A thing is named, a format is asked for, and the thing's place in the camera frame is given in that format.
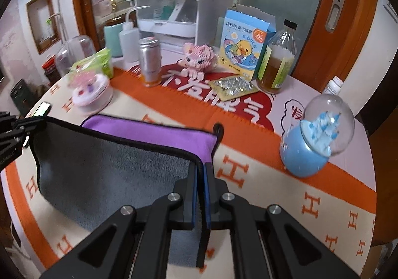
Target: bottle of brown liquid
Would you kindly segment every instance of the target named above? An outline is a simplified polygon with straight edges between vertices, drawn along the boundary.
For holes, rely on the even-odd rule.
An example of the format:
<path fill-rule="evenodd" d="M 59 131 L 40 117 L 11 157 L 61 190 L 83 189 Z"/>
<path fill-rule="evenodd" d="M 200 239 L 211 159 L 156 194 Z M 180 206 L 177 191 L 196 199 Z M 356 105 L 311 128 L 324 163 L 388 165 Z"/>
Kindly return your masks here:
<path fill-rule="evenodd" d="M 297 24 L 289 20 L 285 20 L 283 24 L 283 29 L 269 40 L 257 74 L 258 88 L 271 94 L 281 90 L 296 55 L 293 33 Z"/>

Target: silver bolt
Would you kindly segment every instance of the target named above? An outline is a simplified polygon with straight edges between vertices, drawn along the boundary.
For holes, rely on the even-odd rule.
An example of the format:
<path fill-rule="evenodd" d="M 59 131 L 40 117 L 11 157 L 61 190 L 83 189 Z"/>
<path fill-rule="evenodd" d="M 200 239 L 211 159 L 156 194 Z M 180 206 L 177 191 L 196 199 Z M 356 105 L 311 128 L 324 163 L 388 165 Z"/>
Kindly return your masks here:
<path fill-rule="evenodd" d="M 269 210 L 269 212 L 270 212 L 271 214 L 274 214 L 274 215 L 280 214 L 281 211 L 282 211 L 281 207 L 278 206 L 278 205 L 271 205 L 271 206 L 268 208 L 268 210 Z"/>
<path fill-rule="evenodd" d="M 131 206 L 123 206 L 120 209 L 120 213 L 122 213 L 123 215 L 130 215 L 132 212 L 134 211 L 134 209 Z"/>
<path fill-rule="evenodd" d="M 179 201 L 181 196 L 179 193 L 170 193 L 167 195 L 169 201 Z"/>
<path fill-rule="evenodd" d="M 226 193 L 223 193 L 223 195 L 222 195 L 222 199 L 224 201 L 232 201 L 234 198 L 235 198 L 235 195 L 232 193 L 226 192 Z"/>

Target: smartphone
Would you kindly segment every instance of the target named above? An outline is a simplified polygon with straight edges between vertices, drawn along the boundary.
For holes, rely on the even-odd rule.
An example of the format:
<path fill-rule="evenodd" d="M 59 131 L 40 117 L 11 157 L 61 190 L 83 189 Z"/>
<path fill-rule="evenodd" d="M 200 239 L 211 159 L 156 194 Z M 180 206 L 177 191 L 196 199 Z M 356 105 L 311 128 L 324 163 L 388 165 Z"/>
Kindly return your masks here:
<path fill-rule="evenodd" d="M 43 102 L 39 105 L 35 113 L 32 116 L 44 116 L 47 115 L 51 110 L 51 104 L 47 102 Z M 28 146 L 29 136 L 25 138 L 25 142 L 23 143 L 23 147 L 26 148 Z"/>

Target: foil packet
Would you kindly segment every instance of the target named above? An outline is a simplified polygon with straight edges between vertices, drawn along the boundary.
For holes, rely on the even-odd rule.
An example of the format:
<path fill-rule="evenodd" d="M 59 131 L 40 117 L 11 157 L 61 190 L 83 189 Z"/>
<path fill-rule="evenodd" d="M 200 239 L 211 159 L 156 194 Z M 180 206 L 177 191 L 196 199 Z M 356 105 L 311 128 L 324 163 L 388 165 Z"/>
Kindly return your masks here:
<path fill-rule="evenodd" d="M 217 92 L 222 101 L 233 100 L 259 91 L 258 88 L 239 75 L 212 80 L 208 84 Z"/>

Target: green bottle label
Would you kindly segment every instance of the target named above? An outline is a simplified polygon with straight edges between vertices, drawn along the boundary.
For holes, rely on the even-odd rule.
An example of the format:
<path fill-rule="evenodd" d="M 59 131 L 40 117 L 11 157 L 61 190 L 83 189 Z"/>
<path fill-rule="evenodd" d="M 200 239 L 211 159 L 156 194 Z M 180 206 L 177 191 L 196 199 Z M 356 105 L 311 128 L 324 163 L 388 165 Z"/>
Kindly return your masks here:
<path fill-rule="evenodd" d="M 278 73 L 275 76 L 274 82 L 272 83 L 272 88 L 281 88 L 290 68 L 292 67 L 294 58 L 283 57 L 281 66 L 278 69 Z"/>
<path fill-rule="evenodd" d="M 269 61 L 269 57 L 271 56 L 271 48 L 267 46 L 267 49 L 265 50 L 264 53 L 264 57 L 263 57 L 263 61 L 261 62 L 261 66 L 260 69 L 258 70 L 258 78 L 260 80 L 262 80 L 263 76 L 264 76 L 264 72 L 265 72 L 265 68 L 267 68 L 267 64 Z"/>

